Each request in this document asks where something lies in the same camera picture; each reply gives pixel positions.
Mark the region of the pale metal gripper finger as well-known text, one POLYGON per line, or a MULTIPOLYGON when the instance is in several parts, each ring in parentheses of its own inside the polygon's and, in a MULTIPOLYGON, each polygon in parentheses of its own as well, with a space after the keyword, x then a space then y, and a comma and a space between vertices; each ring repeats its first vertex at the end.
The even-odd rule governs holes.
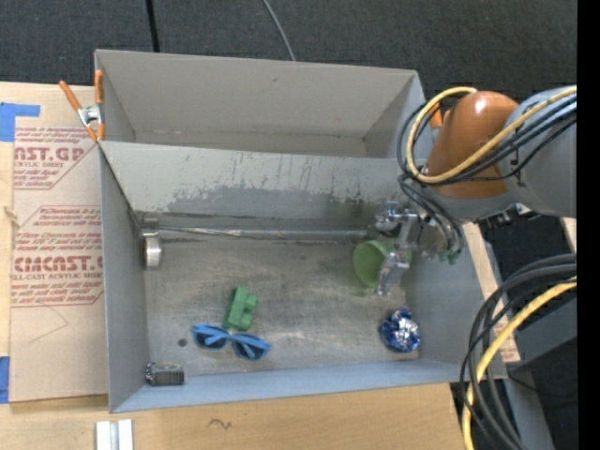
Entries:
POLYGON ((389 281, 400 282, 411 266, 412 252, 409 249, 392 252, 389 256, 389 281))
POLYGON ((382 267, 378 273, 375 293, 380 296, 390 294, 393 286, 397 283, 398 270, 394 267, 382 267))

